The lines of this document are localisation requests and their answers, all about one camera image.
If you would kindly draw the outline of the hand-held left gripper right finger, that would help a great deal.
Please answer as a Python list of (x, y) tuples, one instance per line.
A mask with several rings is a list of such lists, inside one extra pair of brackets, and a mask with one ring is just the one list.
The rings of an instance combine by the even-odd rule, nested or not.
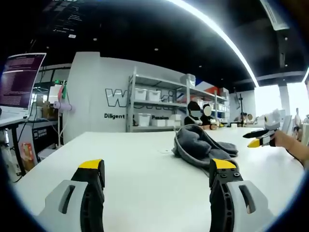
[(210, 161), (211, 232), (265, 232), (274, 215), (267, 197), (229, 160)]

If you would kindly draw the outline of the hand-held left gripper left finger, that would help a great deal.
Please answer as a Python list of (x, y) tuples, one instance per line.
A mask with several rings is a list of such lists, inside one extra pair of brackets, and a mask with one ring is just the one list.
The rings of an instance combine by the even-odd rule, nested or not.
[(83, 162), (47, 195), (36, 220), (47, 232), (102, 232), (104, 187), (104, 160)]

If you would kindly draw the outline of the person's right hand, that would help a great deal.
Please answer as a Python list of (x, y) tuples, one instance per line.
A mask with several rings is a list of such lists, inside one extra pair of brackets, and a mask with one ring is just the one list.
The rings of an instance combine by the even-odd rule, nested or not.
[(277, 130), (274, 133), (273, 138), (275, 139), (275, 146), (283, 147), (286, 150), (289, 150), (294, 143), (294, 138), (282, 132), (281, 130)]

